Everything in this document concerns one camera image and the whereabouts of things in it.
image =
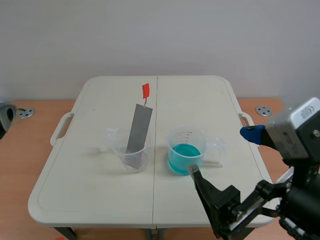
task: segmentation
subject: blue liquid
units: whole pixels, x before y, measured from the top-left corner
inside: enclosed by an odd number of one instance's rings
[[[199,164],[201,160],[201,157],[195,157],[200,155],[200,151],[192,145],[178,144],[175,145],[172,149],[176,151],[178,154],[186,156],[179,156],[175,152],[169,151],[169,165],[178,174],[188,175],[188,167],[191,164]]]

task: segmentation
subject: table leg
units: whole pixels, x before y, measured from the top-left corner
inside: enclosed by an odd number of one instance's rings
[[[146,240],[153,240],[153,239],[164,240],[166,228],[156,228],[156,229],[144,228],[142,230],[144,230],[145,232]]]
[[[164,240],[165,239],[165,230],[166,228],[158,228],[158,240]]]
[[[153,240],[154,236],[150,228],[143,229],[145,233],[146,240]]]
[[[54,229],[61,233],[68,240],[77,240],[77,236],[71,227],[54,227]]]

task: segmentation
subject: bolt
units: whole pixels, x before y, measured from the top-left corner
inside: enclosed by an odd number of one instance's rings
[[[320,137],[320,131],[319,131],[319,130],[314,130],[312,134],[313,134],[313,136],[315,136],[316,138],[319,138],[319,137]]]
[[[244,216],[244,212],[243,211],[239,211],[236,215],[235,220],[239,221],[242,217]]]
[[[290,188],[291,188],[291,182],[287,182],[287,184],[285,185],[286,186],[286,193],[288,193],[290,191]]]

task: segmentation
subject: plastic measuring cup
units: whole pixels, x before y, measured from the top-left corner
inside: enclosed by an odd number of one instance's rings
[[[126,153],[130,135],[130,129],[107,128],[103,132],[100,151],[105,152],[111,148],[113,152],[120,158],[122,165],[126,171],[140,172],[145,169],[151,157],[151,147],[154,141],[148,131],[144,148],[133,153]]]
[[[221,168],[226,159],[225,143],[222,139],[207,136],[196,125],[181,125],[173,129],[167,136],[169,165],[177,173],[188,175],[192,164],[201,166],[202,159],[208,149],[218,149],[219,158],[210,159],[216,167]]]

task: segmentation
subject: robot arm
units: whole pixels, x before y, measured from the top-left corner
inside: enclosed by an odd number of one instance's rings
[[[205,180],[198,166],[190,166],[195,189],[213,233],[225,240],[243,239],[241,232],[257,216],[280,217],[280,225],[295,239],[320,239],[320,100],[309,101],[278,114],[264,125],[247,126],[240,134],[248,141],[280,152],[291,167],[275,184],[261,180],[240,202],[233,185],[218,190]],[[276,209],[263,207],[280,198]]]

